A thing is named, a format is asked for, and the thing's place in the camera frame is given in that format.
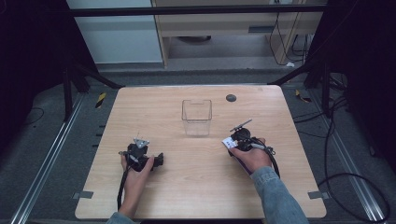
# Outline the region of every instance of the denim sleeve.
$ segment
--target denim sleeve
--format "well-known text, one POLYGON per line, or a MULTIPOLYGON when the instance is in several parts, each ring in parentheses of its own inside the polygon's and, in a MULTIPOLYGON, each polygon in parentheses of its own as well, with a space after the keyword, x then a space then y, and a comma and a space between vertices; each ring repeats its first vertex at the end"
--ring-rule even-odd
POLYGON ((107 221, 106 224, 120 224, 120 223, 134 224, 134 222, 132 222, 131 219, 118 212, 115 212, 113 216, 111 216, 111 218, 107 221))
POLYGON ((262 167, 250 177, 262 198, 267 223, 308 223, 300 205, 271 167, 262 167))

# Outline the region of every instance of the transparent container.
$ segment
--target transparent container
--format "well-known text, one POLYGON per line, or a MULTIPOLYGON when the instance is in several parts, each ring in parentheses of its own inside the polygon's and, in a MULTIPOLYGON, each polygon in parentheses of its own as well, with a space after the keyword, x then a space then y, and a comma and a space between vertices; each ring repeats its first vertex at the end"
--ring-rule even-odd
POLYGON ((184 100, 181 119, 183 120, 186 135, 209 135, 210 121, 212 120, 212 101, 184 100))

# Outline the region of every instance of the white wall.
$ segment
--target white wall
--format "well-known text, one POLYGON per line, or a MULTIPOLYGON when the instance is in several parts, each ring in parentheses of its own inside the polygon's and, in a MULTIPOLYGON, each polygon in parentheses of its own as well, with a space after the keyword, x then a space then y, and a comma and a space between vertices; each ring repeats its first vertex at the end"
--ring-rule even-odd
MULTIPOLYGON (((149 0, 67 0, 70 8, 151 7, 149 0)), ((153 16, 76 18, 95 63, 161 63, 153 16)))

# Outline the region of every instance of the small black disc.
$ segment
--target small black disc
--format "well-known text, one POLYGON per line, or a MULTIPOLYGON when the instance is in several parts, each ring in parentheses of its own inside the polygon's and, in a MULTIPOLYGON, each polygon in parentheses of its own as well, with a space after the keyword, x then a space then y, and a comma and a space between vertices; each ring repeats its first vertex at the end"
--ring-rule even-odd
POLYGON ((228 94, 225 99, 227 99, 228 102, 234 102, 236 101, 236 96, 233 94, 228 94))

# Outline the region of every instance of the tabletop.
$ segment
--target tabletop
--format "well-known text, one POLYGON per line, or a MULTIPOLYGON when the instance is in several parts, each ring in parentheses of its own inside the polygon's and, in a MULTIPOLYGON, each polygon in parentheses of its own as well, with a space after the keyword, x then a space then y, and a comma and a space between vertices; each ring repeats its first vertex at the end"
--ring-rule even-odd
POLYGON ((163 166, 151 172, 136 219, 264 218, 253 181, 230 157, 222 140, 245 128, 273 147, 282 181, 307 217, 324 217, 318 191, 283 92, 278 86, 161 86, 119 90, 80 198, 77 218, 109 218, 117 211, 122 176, 119 151, 135 137, 149 140, 148 155, 163 152, 163 166), (236 101, 226 96, 233 94, 236 101), (211 100, 210 134, 185 134, 183 100, 211 100))

